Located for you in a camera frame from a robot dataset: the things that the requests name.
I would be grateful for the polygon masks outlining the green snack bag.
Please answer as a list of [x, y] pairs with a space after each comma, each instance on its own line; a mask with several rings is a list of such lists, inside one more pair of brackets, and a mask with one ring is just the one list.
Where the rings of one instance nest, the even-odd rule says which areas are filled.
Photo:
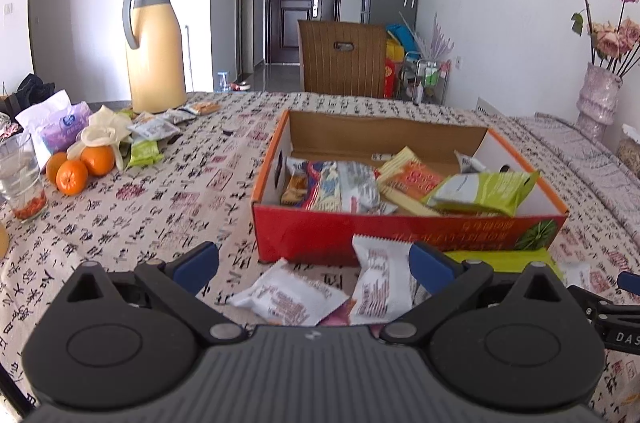
[[539, 172], [477, 172], [452, 175], [439, 183], [425, 205], [436, 210], [514, 217], [536, 187]]

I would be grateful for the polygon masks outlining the yellow striped biscuit pack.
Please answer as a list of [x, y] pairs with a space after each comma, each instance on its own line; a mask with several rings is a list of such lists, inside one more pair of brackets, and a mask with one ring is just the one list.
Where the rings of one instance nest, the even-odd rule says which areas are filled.
[[439, 213], [427, 202], [442, 180], [442, 175], [430, 169], [405, 146], [378, 169], [376, 184], [382, 197], [404, 212], [420, 217], [436, 217]]

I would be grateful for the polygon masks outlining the white front snack packet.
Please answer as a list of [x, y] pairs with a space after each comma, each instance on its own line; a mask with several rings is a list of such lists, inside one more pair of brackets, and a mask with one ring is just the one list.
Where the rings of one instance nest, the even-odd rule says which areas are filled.
[[248, 309], [270, 325], [315, 327], [348, 300], [342, 290], [299, 275], [281, 258], [228, 304]]

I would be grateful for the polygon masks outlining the middle orange mandarin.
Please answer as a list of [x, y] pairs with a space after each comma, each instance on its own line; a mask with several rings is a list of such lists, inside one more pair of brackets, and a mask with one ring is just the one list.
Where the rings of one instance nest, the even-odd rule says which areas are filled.
[[85, 190], [89, 179], [87, 166], [80, 160], [65, 161], [56, 173], [56, 187], [65, 195], [78, 195]]

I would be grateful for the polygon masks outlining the purple tissue pack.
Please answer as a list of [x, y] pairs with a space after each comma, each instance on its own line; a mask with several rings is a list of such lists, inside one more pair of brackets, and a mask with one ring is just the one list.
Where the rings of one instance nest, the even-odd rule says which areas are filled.
[[73, 103], [65, 90], [17, 114], [17, 123], [49, 154], [65, 152], [89, 125], [92, 111], [85, 101]]

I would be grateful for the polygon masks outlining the red cardboard pumpkin box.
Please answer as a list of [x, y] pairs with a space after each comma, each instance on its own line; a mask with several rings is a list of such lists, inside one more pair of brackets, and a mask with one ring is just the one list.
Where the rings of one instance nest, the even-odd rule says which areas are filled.
[[354, 235], [441, 251], [536, 251], [568, 209], [487, 127], [286, 111], [252, 195], [258, 255], [356, 264]]

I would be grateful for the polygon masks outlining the small green snack packet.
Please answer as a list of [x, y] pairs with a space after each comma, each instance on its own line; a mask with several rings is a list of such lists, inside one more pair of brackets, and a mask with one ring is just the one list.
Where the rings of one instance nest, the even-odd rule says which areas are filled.
[[160, 147], [154, 140], [139, 140], [132, 144], [128, 168], [154, 165], [163, 160]]

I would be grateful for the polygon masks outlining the orange mandarin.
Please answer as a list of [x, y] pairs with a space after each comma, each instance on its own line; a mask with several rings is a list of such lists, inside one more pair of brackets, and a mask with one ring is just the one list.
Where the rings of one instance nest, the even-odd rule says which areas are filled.
[[66, 161], [67, 156], [65, 152], [56, 152], [49, 157], [46, 167], [44, 168], [44, 175], [46, 175], [47, 180], [49, 180], [53, 186], [56, 185], [58, 170]]
[[56, 187], [65, 195], [78, 195], [85, 190], [89, 179], [87, 166], [80, 160], [65, 161], [56, 173]]
[[110, 146], [87, 146], [80, 154], [80, 161], [94, 177], [107, 175], [115, 166], [115, 157]]

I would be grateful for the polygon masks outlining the pink snack bag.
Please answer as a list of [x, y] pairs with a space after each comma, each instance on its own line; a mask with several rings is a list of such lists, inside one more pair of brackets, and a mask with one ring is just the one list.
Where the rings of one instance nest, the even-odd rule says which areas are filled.
[[340, 308], [319, 323], [320, 327], [348, 327], [350, 310], [352, 310], [352, 301], [344, 302]]

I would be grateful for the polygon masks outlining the white packets by jug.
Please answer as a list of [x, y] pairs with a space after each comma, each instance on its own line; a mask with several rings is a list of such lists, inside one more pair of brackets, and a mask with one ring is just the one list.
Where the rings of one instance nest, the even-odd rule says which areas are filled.
[[157, 114], [142, 112], [128, 126], [128, 130], [131, 135], [144, 140], [160, 141], [179, 136], [182, 133], [179, 128], [180, 124], [191, 122], [197, 117], [213, 114], [219, 110], [218, 103], [198, 101]]

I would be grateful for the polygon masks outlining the brown woven chair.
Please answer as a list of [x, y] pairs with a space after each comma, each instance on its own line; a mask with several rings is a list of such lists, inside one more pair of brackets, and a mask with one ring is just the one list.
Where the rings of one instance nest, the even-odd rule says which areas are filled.
[[331, 96], [384, 97], [384, 27], [299, 21], [298, 40], [304, 91]]

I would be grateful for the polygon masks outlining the yellow thermos jug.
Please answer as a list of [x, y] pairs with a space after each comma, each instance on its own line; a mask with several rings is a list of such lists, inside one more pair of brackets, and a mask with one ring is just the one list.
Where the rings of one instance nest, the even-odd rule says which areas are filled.
[[170, 0], [124, 0], [122, 30], [134, 112], [185, 104], [181, 27]]

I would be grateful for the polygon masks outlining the yellow cup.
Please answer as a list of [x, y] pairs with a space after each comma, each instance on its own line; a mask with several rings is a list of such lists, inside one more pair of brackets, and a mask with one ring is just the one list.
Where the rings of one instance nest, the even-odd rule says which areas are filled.
[[0, 224], [0, 259], [6, 257], [10, 245], [9, 233], [6, 231], [4, 224]]

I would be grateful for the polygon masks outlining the red white snack bag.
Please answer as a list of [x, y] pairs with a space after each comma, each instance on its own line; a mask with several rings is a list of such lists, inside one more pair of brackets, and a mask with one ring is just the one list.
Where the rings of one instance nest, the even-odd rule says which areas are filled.
[[347, 161], [307, 161], [289, 157], [290, 180], [280, 203], [313, 212], [392, 215], [393, 203], [382, 199], [373, 167]]

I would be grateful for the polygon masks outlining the long green snack pack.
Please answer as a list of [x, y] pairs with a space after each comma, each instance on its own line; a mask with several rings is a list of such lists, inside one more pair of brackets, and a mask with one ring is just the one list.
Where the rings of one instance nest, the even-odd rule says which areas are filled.
[[494, 268], [496, 273], [521, 273], [528, 264], [538, 261], [538, 263], [547, 265], [560, 279], [563, 278], [562, 271], [546, 249], [495, 252], [451, 251], [446, 252], [445, 255], [458, 263], [462, 263], [462, 261], [485, 261], [485, 263]]

